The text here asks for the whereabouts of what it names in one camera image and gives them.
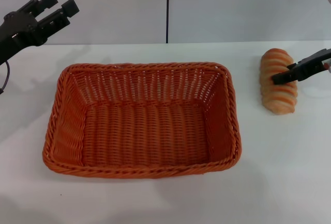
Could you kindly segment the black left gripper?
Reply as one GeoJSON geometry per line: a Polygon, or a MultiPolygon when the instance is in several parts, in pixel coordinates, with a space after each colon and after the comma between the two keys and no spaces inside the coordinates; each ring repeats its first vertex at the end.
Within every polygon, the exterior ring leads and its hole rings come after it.
{"type": "Polygon", "coordinates": [[[50,9],[58,0],[30,0],[19,11],[4,16],[1,24],[1,64],[21,50],[41,46],[48,37],[70,24],[69,18],[79,12],[74,0],[68,0],[62,7],[37,21],[35,17],[50,9]]]}

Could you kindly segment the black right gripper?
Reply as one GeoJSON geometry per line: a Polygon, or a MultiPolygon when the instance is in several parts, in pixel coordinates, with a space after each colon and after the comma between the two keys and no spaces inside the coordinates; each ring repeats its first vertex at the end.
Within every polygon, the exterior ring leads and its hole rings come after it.
{"type": "Polygon", "coordinates": [[[287,84],[293,81],[303,81],[317,73],[330,72],[330,49],[322,49],[298,63],[287,66],[288,70],[272,76],[274,84],[287,84]]]}

